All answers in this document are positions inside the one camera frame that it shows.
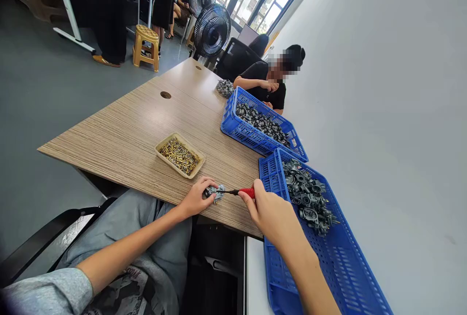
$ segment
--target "red screwdriver handle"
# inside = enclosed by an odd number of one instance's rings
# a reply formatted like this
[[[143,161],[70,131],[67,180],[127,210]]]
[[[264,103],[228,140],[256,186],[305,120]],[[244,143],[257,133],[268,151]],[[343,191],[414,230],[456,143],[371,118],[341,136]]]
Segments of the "red screwdriver handle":
[[[248,196],[250,196],[252,199],[254,199],[254,188],[251,189],[240,189],[239,191],[243,191],[246,193]]]

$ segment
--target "screwdriver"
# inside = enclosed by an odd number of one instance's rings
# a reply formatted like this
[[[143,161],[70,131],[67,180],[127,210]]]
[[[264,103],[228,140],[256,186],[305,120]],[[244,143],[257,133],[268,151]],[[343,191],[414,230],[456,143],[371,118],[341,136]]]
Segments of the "screwdriver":
[[[238,189],[238,190],[231,190],[231,191],[219,191],[219,190],[217,190],[216,192],[231,193],[231,194],[234,194],[234,195],[238,195],[238,193],[240,191],[246,193],[248,196],[250,196],[252,199],[254,199],[254,188],[253,187],[251,189]]]

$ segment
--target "hand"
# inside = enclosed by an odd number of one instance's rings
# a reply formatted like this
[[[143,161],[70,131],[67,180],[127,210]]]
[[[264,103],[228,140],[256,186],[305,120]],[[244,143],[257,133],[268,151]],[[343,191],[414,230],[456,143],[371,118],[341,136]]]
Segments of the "hand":
[[[267,89],[270,92],[275,92],[279,88],[279,83],[269,83],[267,81],[261,82],[259,85],[263,89]]]
[[[246,193],[240,191],[238,195],[247,205],[256,226],[279,252],[302,243],[308,245],[292,204],[275,193],[266,192],[260,179],[254,181],[253,187],[256,204]]]
[[[214,186],[216,189],[219,188],[219,186],[214,182],[214,179],[208,176],[202,176],[196,184],[192,186],[190,192],[179,204],[179,209],[183,212],[185,219],[192,215],[201,213],[214,202],[214,198],[216,196],[215,193],[208,198],[203,199],[203,191],[210,185]]]

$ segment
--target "table grommet hole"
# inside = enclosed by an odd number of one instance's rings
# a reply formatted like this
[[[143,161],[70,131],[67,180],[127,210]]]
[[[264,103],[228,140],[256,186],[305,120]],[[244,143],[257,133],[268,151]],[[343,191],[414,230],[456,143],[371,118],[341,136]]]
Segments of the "table grommet hole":
[[[161,91],[161,96],[164,99],[170,99],[172,97],[172,95],[170,95],[167,91]]]

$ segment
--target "gray sleeve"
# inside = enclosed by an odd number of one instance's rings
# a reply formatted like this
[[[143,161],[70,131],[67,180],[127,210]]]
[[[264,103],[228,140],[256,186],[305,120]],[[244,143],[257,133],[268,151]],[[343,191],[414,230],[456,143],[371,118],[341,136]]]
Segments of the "gray sleeve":
[[[92,300],[92,286],[81,270],[65,268],[14,283],[4,295],[18,314],[79,315]]]

